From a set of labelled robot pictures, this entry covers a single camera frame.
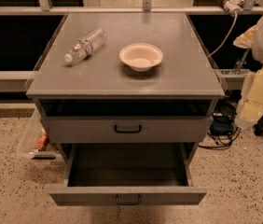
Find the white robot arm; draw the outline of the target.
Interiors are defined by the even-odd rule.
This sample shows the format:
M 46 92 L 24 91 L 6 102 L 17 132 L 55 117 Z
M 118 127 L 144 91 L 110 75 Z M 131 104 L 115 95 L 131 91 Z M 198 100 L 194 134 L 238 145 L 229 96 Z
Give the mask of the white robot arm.
M 250 49 L 253 59 L 263 64 L 263 16 L 256 25 L 238 36 L 233 45 Z M 263 66 L 256 72 L 249 72 L 245 77 L 241 96 L 235 125 L 244 129 L 251 128 L 263 117 Z

